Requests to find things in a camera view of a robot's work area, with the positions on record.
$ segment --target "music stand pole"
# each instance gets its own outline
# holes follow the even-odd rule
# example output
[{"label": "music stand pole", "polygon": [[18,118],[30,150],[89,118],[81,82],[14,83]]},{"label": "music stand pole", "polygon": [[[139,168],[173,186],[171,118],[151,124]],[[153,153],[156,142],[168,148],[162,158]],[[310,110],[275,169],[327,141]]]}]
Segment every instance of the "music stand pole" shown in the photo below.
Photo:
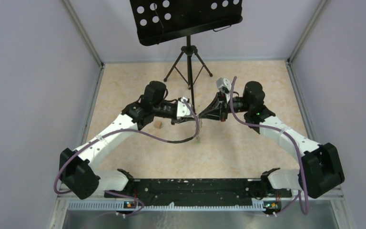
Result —
[{"label": "music stand pole", "polygon": [[[187,43],[187,47],[191,47],[191,37],[187,36],[186,37],[186,43]],[[190,91],[192,93],[192,100],[191,100],[191,104],[193,105],[193,111],[195,111],[195,105],[194,105],[194,86],[193,86],[193,69],[192,69],[192,55],[193,52],[187,52],[187,78],[189,81],[189,85],[190,85]]]}]

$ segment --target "music stand tripod legs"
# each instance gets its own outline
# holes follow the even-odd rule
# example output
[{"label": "music stand tripod legs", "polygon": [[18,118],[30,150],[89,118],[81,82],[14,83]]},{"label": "music stand tripod legs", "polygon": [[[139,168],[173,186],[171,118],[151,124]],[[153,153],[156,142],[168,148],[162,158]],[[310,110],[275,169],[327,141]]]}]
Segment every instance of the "music stand tripod legs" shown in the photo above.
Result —
[{"label": "music stand tripod legs", "polygon": [[[201,59],[200,55],[198,54],[198,49],[195,45],[191,45],[191,38],[190,36],[186,37],[186,46],[183,46],[181,48],[182,52],[180,53],[180,55],[177,57],[176,61],[174,62],[172,68],[170,69],[169,73],[167,74],[167,76],[163,79],[164,82],[166,82],[170,76],[170,74],[172,73],[173,69],[176,69],[176,71],[179,73],[179,75],[184,79],[184,81],[187,83],[188,85],[188,89],[191,90],[192,93],[192,100],[191,103],[193,104],[193,108],[194,108],[194,83],[197,81],[198,76],[201,73],[201,70],[203,68],[205,68],[205,70],[208,72],[208,74],[210,75],[210,77],[213,76],[213,74],[210,72],[210,70],[207,68],[207,65],[205,65],[204,61]],[[180,58],[183,56],[183,54],[187,55],[187,80],[185,79],[185,77],[182,75],[182,73],[179,71],[179,69],[176,67],[177,63],[179,62]],[[192,56],[193,54],[198,58],[198,60],[201,62],[202,66],[200,71],[198,72],[196,79],[193,81],[193,70],[192,70]]]}]

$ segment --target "white wall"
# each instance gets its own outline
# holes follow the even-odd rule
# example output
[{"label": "white wall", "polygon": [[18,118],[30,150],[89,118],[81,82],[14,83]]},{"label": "white wall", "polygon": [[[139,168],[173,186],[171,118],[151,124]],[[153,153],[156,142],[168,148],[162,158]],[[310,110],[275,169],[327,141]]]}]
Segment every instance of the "white wall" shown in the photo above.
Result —
[{"label": "white wall", "polygon": [[0,0],[0,229],[48,227],[97,76],[59,0]]},{"label": "white wall", "polygon": [[338,148],[357,228],[366,228],[366,1],[331,1],[294,67],[319,140]]},{"label": "white wall", "polygon": [[[185,45],[185,38],[180,38],[151,47],[142,46],[129,0],[70,2],[103,62],[174,61],[180,47]],[[192,44],[199,48],[205,60],[286,59],[319,2],[243,0],[241,23],[217,33],[196,34],[192,36]]]}]

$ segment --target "beige marbled floor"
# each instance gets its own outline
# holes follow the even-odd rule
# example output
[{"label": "beige marbled floor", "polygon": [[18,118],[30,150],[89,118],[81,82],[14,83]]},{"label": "beige marbled floor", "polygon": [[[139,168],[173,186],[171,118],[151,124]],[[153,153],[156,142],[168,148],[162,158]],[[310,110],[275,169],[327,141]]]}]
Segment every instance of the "beige marbled floor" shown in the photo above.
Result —
[{"label": "beige marbled floor", "polygon": [[[282,121],[306,135],[294,91],[284,61],[207,62],[214,77],[202,71],[194,88],[197,112],[203,110],[217,92],[219,77],[238,77],[240,94],[248,81],[259,81],[266,93],[265,104]],[[129,103],[138,99],[152,80],[161,81],[171,62],[107,64],[99,90],[88,139],[108,126]],[[193,62],[197,75],[201,65]],[[178,68],[186,75],[186,62]],[[190,97],[176,70],[166,83],[168,99]],[[161,119],[162,129],[152,124],[143,131],[169,140],[181,140],[194,133],[194,122],[170,125]],[[135,134],[116,148],[99,166],[112,171],[123,168],[138,178],[234,178],[259,177],[273,167],[297,168],[296,161],[271,140],[238,123],[232,115],[224,123],[203,120],[200,143],[168,144]]]}]

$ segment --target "music stand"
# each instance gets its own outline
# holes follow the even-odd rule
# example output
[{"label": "music stand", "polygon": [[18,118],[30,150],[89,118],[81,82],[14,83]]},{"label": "music stand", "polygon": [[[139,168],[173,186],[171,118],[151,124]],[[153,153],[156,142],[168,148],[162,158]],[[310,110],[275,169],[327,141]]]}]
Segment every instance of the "music stand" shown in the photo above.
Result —
[{"label": "music stand", "polygon": [[[167,76],[176,69],[191,90],[191,103],[194,106],[194,89],[192,55],[195,54],[203,68],[207,68],[198,55],[196,46],[191,45],[191,35],[214,30],[226,29],[242,21],[242,0],[130,0],[132,13],[137,26],[140,43],[145,46],[159,44],[180,37],[186,37],[186,46],[181,48],[181,53]],[[183,54],[187,55],[187,80],[176,68]]]}]

